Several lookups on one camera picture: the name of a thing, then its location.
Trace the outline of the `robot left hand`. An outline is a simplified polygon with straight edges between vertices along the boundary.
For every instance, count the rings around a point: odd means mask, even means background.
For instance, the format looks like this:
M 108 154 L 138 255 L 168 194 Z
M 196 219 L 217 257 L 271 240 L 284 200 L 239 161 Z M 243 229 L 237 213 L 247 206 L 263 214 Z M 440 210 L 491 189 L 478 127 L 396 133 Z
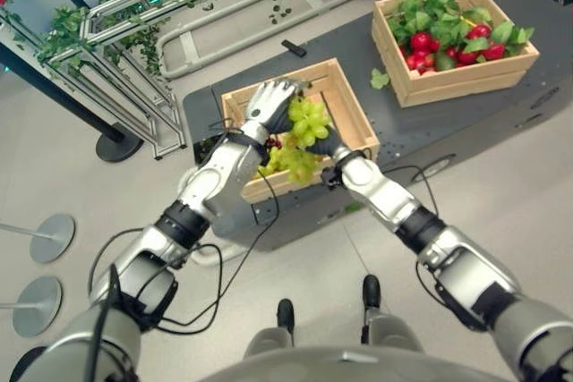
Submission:
M 247 104 L 241 130 L 256 140 L 290 132 L 294 123 L 289 117 L 289 107 L 301 93 L 299 81 L 285 78 L 264 81 Z

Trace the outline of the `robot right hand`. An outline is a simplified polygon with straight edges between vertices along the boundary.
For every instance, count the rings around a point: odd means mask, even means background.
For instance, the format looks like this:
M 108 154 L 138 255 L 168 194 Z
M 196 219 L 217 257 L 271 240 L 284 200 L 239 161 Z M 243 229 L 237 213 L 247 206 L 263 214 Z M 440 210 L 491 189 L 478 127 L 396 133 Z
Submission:
M 330 126 L 326 127 L 327 135 L 324 138 L 316 138 L 311 146 L 305 150 L 314 155 L 337 157 L 341 150 L 348 150 L 348 146 L 342 141 L 338 132 Z

